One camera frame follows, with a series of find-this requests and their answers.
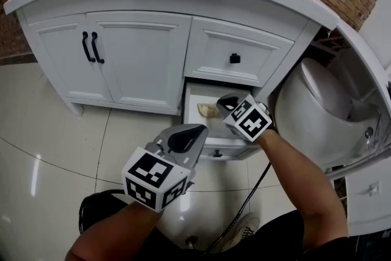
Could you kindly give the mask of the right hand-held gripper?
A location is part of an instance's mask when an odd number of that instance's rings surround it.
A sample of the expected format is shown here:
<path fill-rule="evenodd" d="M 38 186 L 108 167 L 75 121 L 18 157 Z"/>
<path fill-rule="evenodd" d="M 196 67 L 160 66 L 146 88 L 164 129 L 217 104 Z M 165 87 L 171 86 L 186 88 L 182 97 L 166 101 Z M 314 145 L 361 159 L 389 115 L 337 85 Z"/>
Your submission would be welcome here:
<path fill-rule="evenodd" d="M 247 141 L 254 142 L 262 132 L 272 128 L 268 110 L 249 93 L 229 93 L 218 99 L 216 106 L 225 126 Z"/>

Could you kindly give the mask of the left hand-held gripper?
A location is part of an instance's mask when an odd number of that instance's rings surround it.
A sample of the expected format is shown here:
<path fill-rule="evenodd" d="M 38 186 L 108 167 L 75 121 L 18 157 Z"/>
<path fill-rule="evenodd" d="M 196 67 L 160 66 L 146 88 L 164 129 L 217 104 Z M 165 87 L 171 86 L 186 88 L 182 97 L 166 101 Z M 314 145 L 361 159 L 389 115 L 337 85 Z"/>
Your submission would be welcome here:
<path fill-rule="evenodd" d="M 137 147 L 122 169 L 125 194 L 159 213 L 191 186 L 208 128 L 182 124 L 166 128 Z"/>

